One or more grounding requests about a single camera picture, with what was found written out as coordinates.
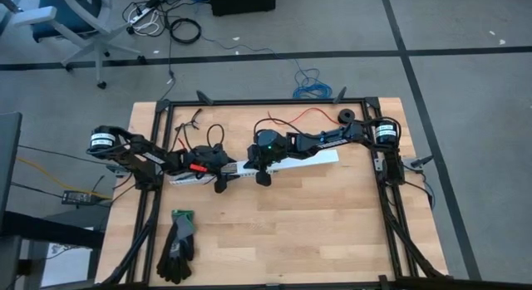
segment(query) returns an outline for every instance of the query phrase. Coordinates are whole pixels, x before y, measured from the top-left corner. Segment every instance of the wooden table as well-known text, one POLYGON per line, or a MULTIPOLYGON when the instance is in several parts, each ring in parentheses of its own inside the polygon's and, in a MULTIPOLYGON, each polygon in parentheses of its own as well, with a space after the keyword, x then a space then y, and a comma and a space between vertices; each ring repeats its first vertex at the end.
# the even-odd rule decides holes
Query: wooden table
MULTIPOLYGON (((401 100, 381 98, 380 104, 384 116, 402 125, 401 155, 416 156, 401 100)), ((220 123, 225 128, 224 148, 228 154, 246 160, 257 120, 268 117, 268 111, 272 117, 292 120, 309 107, 319 107, 333 119, 341 109, 350 108, 362 119, 360 107, 349 104, 202 107, 200 130, 187 130, 190 144, 206 144, 207 128, 220 123)), ((149 139, 154 109, 153 102, 136 103, 129 130, 149 139)), ((173 126, 190 120, 197 109, 176 108, 173 126)), ((312 134, 337 128, 318 111, 307 112, 294 124, 312 134)), ((163 117, 158 145, 164 125, 163 117)), ((260 128, 273 128, 282 134, 289 130, 272 122, 264 122, 260 128)), ((174 133, 172 130, 170 146, 174 133)), ((213 129, 211 140, 219 138, 219 130, 213 129)), ((159 278, 155 269, 170 229, 172 209, 194 210, 197 228, 197 254, 190 263, 193 275, 180 285, 368 282, 376 281, 381 274, 393 279, 369 151, 357 144, 335 149, 339 162, 284 170, 272 176, 268 188, 255 184, 254 179, 242 178, 229 182, 225 192, 216 194, 212 184, 179 187, 165 181, 150 285, 173 285, 159 278)), ((423 185, 418 174, 408 172, 406 180, 423 185)), ((117 189, 115 196, 131 183, 117 189)), ((401 186, 401 194, 412 240, 436 269, 446 273, 426 194, 406 184, 401 186)), ((111 274, 131 245, 139 197, 140 191, 132 190, 111 208, 97 282, 111 274)), ((401 241, 397 242, 403 272, 407 273, 404 250, 401 241)), ((137 280, 144 254, 145 246, 137 259, 137 280)))

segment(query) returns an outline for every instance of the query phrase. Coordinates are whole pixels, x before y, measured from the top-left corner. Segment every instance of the black metal frame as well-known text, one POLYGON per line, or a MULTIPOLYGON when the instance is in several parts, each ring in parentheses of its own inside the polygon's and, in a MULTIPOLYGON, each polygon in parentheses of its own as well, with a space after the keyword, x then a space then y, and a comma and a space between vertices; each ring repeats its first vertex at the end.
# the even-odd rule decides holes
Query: black metal frame
MULTIPOLYGON (((264 105, 312 105, 312 104, 333 104, 333 99, 277 99, 277 100, 236 100, 236 101, 215 101, 213 106, 264 106, 264 105)), ((376 97, 367 97, 367 98, 344 98, 342 99, 339 104, 359 104, 362 108, 362 115, 364 120, 369 120, 371 118, 370 116, 370 107, 372 108, 373 114, 375 117, 382 116, 381 108, 379 105, 379 100, 376 97)), ((166 113, 166 123, 165 123, 165 133, 163 136, 163 144, 162 147, 165 150, 168 150, 168 146, 170 143, 170 132, 172 127, 172 118, 174 115, 174 109, 176 107, 180 106, 206 106, 206 104, 202 101, 158 101, 156 103, 155 107, 155 116, 151 131, 151 138, 150 140, 153 142, 157 142, 157 135, 160 127, 160 120, 163 116, 163 113, 166 113)), ((370 154, 372 157, 372 163, 375 158, 377 158, 377 152, 375 150, 370 150, 370 154)), ((389 209, 390 206, 388 204, 388 198, 387 198, 387 190, 386 186, 379 181, 378 178, 378 172, 377 168, 375 167, 375 164, 373 163, 373 169, 376 177, 377 182, 377 189, 379 194, 379 199, 382 205, 382 216, 384 218, 384 224, 386 229, 386 236, 387 236, 387 243, 388 248, 390 251, 390 258, 392 262, 392 268, 393 272, 396 278, 404 277, 403 270, 401 268, 401 261, 399 259, 399 252, 397 249, 397 243, 396 243, 396 237, 394 233, 393 223, 391 224, 389 220, 387 220, 387 211, 391 212, 389 209)), ((409 239, 409 233, 408 233, 408 224, 406 222, 406 216, 405 211, 402 205, 401 200, 401 194, 399 192, 399 189, 397 187, 392 188, 393 198, 394 198, 394 204, 396 208, 396 212, 398 215, 397 223, 396 223, 396 229, 402 229, 402 235, 398 234, 399 238, 405 241, 405 238, 409 239)), ((155 210, 152 210, 155 216, 155 222, 158 221, 159 218, 159 207, 160 207, 160 191, 156 191, 154 198, 153 198, 153 204, 152 208, 155 210)), ((135 230, 133 239, 135 239, 142 229, 143 223, 144 223, 144 217, 145 217, 145 211, 146 211, 146 203, 148 199, 148 193, 146 191, 142 191, 140 195, 140 202, 139 202, 139 208, 137 212, 137 218, 135 222, 135 230)), ((410 243, 406 242, 405 247, 405 254, 406 254, 406 260, 408 264, 408 270, 412 277, 418 277, 417 272, 417 266, 416 262, 414 260, 414 257, 412 253, 408 250, 408 248, 413 245, 411 241, 410 243)), ((153 258, 153 250, 155 246, 155 228, 153 228, 150 231, 150 235, 148 238, 148 244, 146 247, 146 255, 145 255, 145 262, 143 267, 143 273, 142 273, 142 282, 148 283, 150 281, 150 271, 151 271, 151 262, 153 258)), ((131 262, 127 276, 126 276, 126 282, 132 283, 134 281, 135 276, 135 268, 136 268, 136 258, 133 259, 133 262, 131 262)), ((186 288, 193 288, 193 289, 222 289, 222 288, 256 288, 256 287, 272 287, 267 285, 233 285, 233 286, 209 286, 209 287, 186 287, 186 288)), ((164 288, 164 289, 170 289, 173 288, 173 286, 169 287, 157 287, 164 288)), ((379 282, 367 282, 367 283, 309 283, 309 284, 286 284, 283 285, 283 288, 350 288, 350 289, 380 289, 382 288, 382 284, 379 282)))

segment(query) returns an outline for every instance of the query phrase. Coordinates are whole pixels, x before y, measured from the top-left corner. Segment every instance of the work glove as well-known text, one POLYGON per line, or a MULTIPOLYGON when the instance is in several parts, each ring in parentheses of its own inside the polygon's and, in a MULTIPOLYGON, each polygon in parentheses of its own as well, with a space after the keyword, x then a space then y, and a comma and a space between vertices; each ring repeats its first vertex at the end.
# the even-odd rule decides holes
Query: work glove
POLYGON ((172 211, 172 227, 157 264, 157 274, 166 282, 179 284, 192 272, 188 261, 194 259, 194 211, 172 211))

